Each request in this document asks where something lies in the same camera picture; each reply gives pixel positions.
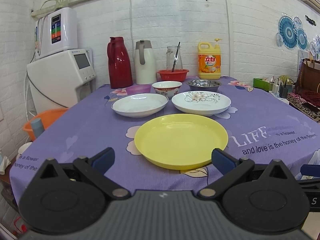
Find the green box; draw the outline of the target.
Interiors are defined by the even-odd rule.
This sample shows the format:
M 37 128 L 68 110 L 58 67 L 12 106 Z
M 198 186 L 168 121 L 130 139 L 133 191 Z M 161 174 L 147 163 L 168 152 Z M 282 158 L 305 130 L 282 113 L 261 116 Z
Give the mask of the green box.
M 269 92 L 273 88 L 273 83 L 270 83 L 269 81 L 264 80 L 264 79 L 254 78 L 253 79 L 253 87 L 258 88 L 258 89 L 262 89 L 266 92 Z

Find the black stirring stick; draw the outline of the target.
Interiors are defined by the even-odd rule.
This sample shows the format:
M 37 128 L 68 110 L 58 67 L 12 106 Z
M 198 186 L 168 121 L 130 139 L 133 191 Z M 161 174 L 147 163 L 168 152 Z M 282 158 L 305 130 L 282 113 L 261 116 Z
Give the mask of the black stirring stick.
M 173 62 L 173 65 L 172 65 L 172 72 L 175 71 L 175 66 L 176 66 L 176 63 L 178 61 L 178 52 L 179 52 L 179 49 L 180 49 L 180 44 L 181 42 L 178 43 L 178 46 L 177 46 L 177 49 L 176 49 L 176 53 L 175 53 L 175 56 L 174 56 L 174 62 Z

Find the white red-patterned bowl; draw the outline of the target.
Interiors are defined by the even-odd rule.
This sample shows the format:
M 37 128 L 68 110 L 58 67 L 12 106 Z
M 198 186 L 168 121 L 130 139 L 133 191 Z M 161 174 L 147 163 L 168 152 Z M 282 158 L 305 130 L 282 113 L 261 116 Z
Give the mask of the white red-patterned bowl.
M 171 99 L 179 93 L 183 83 L 179 81 L 160 81 L 152 84 L 153 89 L 157 94 L 161 94 Z

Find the brown paper bag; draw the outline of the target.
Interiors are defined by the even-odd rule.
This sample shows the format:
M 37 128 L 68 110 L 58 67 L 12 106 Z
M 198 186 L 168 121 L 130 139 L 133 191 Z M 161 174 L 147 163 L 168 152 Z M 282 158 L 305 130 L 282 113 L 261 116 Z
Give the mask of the brown paper bag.
M 295 93 L 312 100 L 319 100 L 319 61 L 303 59 L 295 83 Z

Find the red plastic basket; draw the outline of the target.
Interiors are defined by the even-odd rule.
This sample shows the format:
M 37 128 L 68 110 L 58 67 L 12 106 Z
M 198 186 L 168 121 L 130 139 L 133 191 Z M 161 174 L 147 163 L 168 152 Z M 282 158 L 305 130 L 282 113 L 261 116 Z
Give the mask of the red plastic basket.
M 171 70 L 159 70 L 157 73 L 160 75 L 162 81 L 178 81 L 183 82 L 186 80 L 188 69 L 178 69 L 172 72 Z

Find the black charger adapter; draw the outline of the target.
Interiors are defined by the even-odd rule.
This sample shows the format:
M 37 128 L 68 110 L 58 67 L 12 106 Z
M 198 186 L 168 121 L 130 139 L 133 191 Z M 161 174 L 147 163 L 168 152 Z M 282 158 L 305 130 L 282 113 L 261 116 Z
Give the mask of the black charger adapter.
M 285 99 L 287 97 L 288 88 L 286 85 L 281 85 L 279 87 L 279 97 Z

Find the stainless steel bowl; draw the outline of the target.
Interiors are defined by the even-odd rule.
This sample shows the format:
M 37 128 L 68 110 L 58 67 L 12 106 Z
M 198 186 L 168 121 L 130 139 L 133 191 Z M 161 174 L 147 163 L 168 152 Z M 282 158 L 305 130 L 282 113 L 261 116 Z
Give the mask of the stainless steel bowl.
M 218 88 L 221 86 L 219 81 L 215 80 L 191 80 L 187 82 L 190 90 L 193 91 L 209 91 L 209 92 L 217 92 Z

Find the floral white plate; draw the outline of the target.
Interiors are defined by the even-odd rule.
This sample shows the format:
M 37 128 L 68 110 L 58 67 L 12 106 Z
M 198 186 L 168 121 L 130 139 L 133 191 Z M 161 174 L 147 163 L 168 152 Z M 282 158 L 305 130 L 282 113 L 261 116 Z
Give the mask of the floral white plate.
M 171 99 L 183 113 L 210 117 L 220 114 L 231 105 L 231 99 L 217 92 L 189 91 L 178 93 Z

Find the grey blue cup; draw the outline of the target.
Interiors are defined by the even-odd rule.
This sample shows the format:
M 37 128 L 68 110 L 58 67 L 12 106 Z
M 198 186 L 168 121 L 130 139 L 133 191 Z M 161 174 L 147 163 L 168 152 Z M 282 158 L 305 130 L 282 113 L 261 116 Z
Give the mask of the grey blue cup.
M 36 139 L 45 131 L 41 118 L 31 120 L 30 125 Z

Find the white water dispenser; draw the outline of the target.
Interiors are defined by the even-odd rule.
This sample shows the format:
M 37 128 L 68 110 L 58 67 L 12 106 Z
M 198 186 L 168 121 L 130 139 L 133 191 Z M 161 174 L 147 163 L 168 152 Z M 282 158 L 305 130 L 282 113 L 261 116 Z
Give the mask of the white water dispenser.
M 91 49 L 62 51 L 27 65 L 37 113 L 71 108 L 95 90 Z

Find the white water purifier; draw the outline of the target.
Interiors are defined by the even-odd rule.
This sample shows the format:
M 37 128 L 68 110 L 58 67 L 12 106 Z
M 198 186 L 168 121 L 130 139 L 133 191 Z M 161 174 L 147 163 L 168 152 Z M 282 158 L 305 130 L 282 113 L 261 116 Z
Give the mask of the white water purifier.
M 39 19 L 35 25 L 35 59 L 78 48 L 77 13 L 70 7 Z

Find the yellow plastic plate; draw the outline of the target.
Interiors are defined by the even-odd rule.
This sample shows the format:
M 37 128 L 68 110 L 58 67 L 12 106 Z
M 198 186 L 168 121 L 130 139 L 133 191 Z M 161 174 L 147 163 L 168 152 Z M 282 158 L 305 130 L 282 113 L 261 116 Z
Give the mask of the yellow plastic plate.
M 193 170 L 209 164 L 215 148 L 226 148 L 228 134 L 211 118 L 171 114 L 140 126 L 134 143 L 139 153 L 154 165 L 170 170 Z

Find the blue paper fan decoration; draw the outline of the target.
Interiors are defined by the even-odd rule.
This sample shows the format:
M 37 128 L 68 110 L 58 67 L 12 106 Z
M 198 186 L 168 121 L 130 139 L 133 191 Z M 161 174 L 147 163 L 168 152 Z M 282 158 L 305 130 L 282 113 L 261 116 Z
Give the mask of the blue paper fan decoration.
M 281 16 L 276 33 L 276 44 L 278 47 L 284 46 L 287 49 L 296 47 L 300 50 L 308 49 L 308 38 L 299 17 Z

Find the orange plastic basin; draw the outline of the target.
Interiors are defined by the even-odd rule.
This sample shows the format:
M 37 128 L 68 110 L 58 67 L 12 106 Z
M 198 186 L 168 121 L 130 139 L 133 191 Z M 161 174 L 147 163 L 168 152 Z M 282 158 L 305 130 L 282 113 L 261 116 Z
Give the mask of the orange plastic basin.
M 36 115 L 35 117 L 33 117 L 27 123 L 25 123 L 24 126 L 22 127 L 22 130 L 28 134 L 31 141 L 34 141 L 36 138 L 31 128 L 31 121 L 33 121 L 34 119 L 40 118 L 44 129 L 47 129 L 50 125 L 52 125 L 58 118 L 60 118 L 68 110 L 69 108 L 57 108 L 57 109 L 50 109 L 50 110 L 44 111 Z

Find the glass pitcher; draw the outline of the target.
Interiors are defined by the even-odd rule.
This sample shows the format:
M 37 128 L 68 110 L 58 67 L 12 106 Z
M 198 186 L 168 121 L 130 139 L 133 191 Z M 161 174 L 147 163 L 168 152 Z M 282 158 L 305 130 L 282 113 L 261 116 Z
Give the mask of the glass pitcher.
M 180 46 L 168 46 L 166 52 L 167 70 L 178 71 L 183 69 L 180 55 Z

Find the plain white plate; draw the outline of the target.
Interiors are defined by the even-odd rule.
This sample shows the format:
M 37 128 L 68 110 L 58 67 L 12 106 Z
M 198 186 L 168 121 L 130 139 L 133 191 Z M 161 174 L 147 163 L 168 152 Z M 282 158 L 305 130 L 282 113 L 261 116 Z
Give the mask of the plain white plate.
M 168 102 L 168 97 L 164 95 L 143 93 L 117 100 L 112 104 L 112 109 L 121 116 L 144 118 L 158 113 Z

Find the purple plastic bowl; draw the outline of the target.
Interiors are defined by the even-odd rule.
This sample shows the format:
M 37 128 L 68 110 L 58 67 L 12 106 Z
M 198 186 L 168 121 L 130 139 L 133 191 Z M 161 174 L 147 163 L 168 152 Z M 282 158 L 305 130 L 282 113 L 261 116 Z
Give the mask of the purple plastic bowl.
M 151 85 L 132 85 L 130 87 L 126 88 L 127 95 L 135 95 L 135 94 L 144 94 L 144 93 L 150 93 L 151 91 Z

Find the white thermos jug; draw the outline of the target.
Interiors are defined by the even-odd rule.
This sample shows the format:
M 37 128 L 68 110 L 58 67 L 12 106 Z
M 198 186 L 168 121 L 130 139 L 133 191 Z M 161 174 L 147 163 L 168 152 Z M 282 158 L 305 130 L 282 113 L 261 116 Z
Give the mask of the white thermos jug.
M 156 59 L 150 40 L 136 42 L 134 64 L 136 84 L 146 85 L 157 81 Z

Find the red thermos jug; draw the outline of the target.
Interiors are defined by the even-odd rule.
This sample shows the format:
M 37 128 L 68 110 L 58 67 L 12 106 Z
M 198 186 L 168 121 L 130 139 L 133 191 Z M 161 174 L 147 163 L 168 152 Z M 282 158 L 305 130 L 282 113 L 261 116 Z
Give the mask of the red thermos jug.
M 130 58 L 123 37 L 110 37 L 107 57 L 111 88 L 125 88 L 133 85 Z

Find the yellow detergent bottle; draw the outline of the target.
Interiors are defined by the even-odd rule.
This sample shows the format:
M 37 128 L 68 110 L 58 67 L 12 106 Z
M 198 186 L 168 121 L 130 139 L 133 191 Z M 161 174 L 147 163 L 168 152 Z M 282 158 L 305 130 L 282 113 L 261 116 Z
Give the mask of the yellow detergent bottle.
M 221 77 L 221 48 L 220 38 L 214 39 L 216 44 L 200 42 L 197 46 L 198 76 L 201 79 L 218 80 Z

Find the white power strip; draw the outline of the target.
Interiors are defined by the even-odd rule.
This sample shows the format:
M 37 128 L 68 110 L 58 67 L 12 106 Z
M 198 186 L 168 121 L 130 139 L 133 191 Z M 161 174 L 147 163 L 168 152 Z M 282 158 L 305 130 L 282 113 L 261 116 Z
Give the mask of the white power strip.
M 276 99 L 278 99 L 279 101 L 281 101 L 281 102 L 283 102 L 283 103 L 285 103 L 285 104 L 287 104 L 287 105 L 290 104 L 287 99 L 279 97 L 277 94 L 274 94 L 274 92 L 269 91 L 269 93 L 270 93 L 273 97 L 275 97 Z

